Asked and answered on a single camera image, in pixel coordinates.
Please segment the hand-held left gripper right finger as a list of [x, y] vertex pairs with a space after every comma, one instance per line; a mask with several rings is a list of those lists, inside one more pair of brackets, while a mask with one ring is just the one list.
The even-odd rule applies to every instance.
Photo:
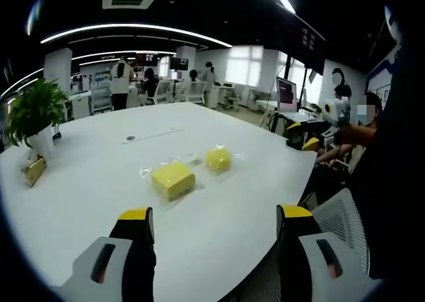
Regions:
[[281, 301], [365, 301], [381, 284], [356, 252], [300, 206], [276, 206]]

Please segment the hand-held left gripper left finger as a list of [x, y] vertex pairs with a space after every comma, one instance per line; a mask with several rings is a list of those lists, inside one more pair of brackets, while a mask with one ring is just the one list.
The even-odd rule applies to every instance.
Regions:
[[155, 266], [153, 209], [127, 210], [74, 260], [62, 300], [153, 301]]

